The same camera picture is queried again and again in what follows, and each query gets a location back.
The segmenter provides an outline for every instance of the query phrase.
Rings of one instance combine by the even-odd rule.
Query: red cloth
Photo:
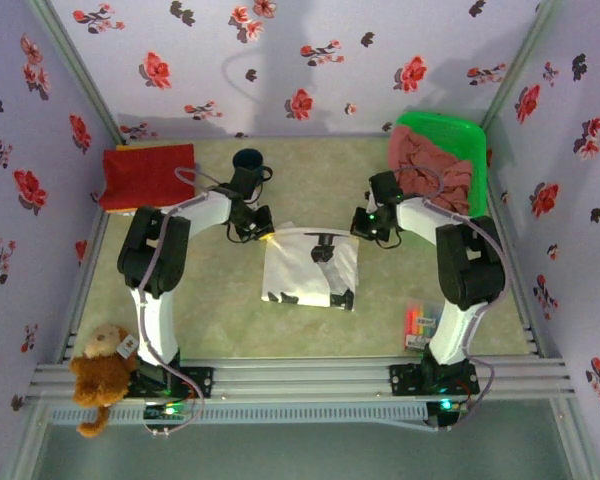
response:
[[[468,197],[473,172],[470,161],[458,160],[424,135],[415,133],[406,125],[398,125],[389,139],[389,168],[397,170],[405,165],[428,167],[441,175],[444,190],[431,202],[452,212],[469,214]],[[438,178],[424,170],[405,169],[396,177],[406,194],[427,195],[438,190]]]
[[[167,207],[195,195],[174,173],[177,167],[193,168],[193,145],[105,150],[103,164],[107,187],[99,203],[106,211]]]

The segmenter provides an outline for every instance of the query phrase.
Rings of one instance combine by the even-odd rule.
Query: green plastic container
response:
[[[435,113],[408,112],[396,121],[424,135],[459,160],[473,164],[469,188],[469,216],[487,213],[487,137],[482,128],[461,118]]]

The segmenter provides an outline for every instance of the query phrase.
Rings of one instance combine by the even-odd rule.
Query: teddy bear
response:
[[[128,335],[122,327],[100,326],[87,340],[83,355],[72,358],[69,363],[69,370],[76,375],[73,401],[85,408],[98,407],[95,422],[83,422],[77,428],[84,437],[95,437],[105,429],[109,408],[129,391],[131,373],[137,367],[135,340],[129,337],[131,342],[125,342],[127,347],[133,347],[131,352],[122,350],[128,354],[126,358],[118,351]]]

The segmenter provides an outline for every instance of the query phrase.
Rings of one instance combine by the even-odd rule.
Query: dark blue cup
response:
[[[273,171],[264,165],[264,157],[255,148],[245,148],[233,156],[233,168],[255,171],[261,178],[259,184],[271,179]]]

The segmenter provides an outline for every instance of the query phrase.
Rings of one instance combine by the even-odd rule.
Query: pink towel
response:
[[[468,160],[458,160],[419,135],[406,125],[393,129],[389,139],[389,168],[396,170],[405,165],[427,167],[442,175],[444,190],[431,199],[436,205],[458,212],[469,213],[469,187],[473,165]],[[424,170],[406,169],[396,174],[405,194],[427,195],[438,190],[438,178]]]

